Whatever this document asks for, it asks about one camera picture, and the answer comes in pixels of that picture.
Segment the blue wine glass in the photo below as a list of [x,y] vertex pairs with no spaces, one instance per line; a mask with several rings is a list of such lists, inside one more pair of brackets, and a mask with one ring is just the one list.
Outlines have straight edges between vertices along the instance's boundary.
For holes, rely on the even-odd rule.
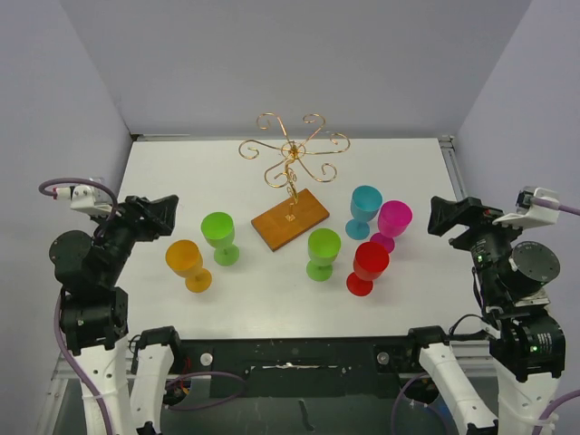
[[357,187],[351,197],[350,211],[352,219],[345,225],[348,237],[354,240],[364,240],[370,234],[369,222],[377,215],[382,206],[381,192],[372,186]]

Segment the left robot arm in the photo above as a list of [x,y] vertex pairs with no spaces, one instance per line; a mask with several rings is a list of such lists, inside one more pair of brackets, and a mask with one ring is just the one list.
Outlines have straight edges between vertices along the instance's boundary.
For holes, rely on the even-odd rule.
[[89,235],[70,230],[49,249],[61,290],[53,319],[63,357],[82,382],[90,434],[158,434],[165,378],[184,362],[174,327],[143,332],[136,345],[134,381],[127,379],[128,294],[117,285],[138,242],[168,237],[175,227],[179,198],[128,196],[121,203],[99,201],[92,189],[58,188],[71,208],[97,227]]

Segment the magenta wine glass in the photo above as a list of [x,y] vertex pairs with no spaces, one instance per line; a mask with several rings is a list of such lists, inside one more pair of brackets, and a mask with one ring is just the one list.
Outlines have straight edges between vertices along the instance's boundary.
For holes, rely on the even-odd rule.
[[370,240],[383,246],[390,254],[395,249],[395,238],[405,232],[411,223],[411,208],[399,200],[385,202],[378,214],[377,228]]

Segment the red wine glass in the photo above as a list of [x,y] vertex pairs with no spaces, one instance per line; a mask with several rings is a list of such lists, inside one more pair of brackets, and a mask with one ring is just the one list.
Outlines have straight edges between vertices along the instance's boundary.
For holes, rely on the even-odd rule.
[[349,292],[356,296],[367,296],[373,290],[373,284],[390,263],[390,256],[385,247],[368,241],[360,244],[353,259],[353,272],[346,279]]

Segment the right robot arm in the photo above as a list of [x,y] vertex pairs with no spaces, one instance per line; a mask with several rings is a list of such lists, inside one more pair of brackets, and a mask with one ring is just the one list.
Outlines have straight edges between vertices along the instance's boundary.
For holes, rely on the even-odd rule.
[[406,364],[425,371],[445,401],[460,434],[539,434],[552,430],[547,409],[565,369],[566,339],[548,312],[545,287],[560,273],[557,256],[547,246],[518,242],[526,229],[554,225],[562,206],[558,195],[526,188],[517,210],[504,213],[467,197],[430,201],[428,232],[441,237],[453,227],[465,231],[449,244],[473,261],[480,330],[488,342],[498,379],[498,412],[480,399],[451,347],[457,337],[439,326],[409,331],[403,348]]

